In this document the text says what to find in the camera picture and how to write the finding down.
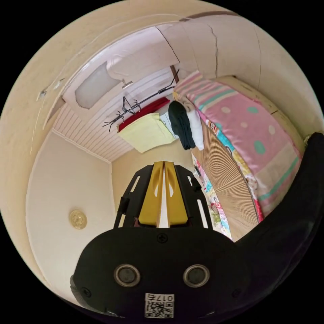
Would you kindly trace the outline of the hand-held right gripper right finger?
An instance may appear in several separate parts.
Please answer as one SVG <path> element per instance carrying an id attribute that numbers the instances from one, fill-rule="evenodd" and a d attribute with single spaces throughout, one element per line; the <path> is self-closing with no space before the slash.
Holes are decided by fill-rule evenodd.
<path id="1" fill-rule="evenodd" d="M 186 225 L 188 216 L 174 163 L 168 161 L 164 162 L 164 175 L 168 226 Z"/>

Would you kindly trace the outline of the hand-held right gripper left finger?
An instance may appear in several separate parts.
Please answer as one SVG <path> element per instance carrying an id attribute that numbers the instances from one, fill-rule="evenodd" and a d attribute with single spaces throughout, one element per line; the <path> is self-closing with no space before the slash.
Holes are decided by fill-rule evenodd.
<path id="1" fill-rule="evenodd" d="M 138 218 L 141 225 L 158 226 L 160 224 L 163 175 L 164 161 L 155 162 Z"/>

